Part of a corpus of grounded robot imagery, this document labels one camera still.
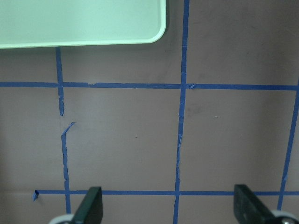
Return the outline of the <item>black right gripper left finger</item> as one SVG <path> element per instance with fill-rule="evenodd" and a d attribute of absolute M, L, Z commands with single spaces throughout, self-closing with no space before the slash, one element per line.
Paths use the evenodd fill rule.
<path fill-rule="evenodd" d="M 73 224 L 100 224 L 103 219 L 103 201 L 101 187 L 90 187 L 75 212 Z"/>

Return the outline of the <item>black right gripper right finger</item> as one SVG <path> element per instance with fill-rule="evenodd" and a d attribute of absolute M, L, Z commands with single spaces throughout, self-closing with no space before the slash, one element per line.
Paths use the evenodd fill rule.
<path fill-rule="evenodd" d="M 239 224 L 274 224 L 276 217 L 245 184 L 234 186 L 234 216 Z"/>

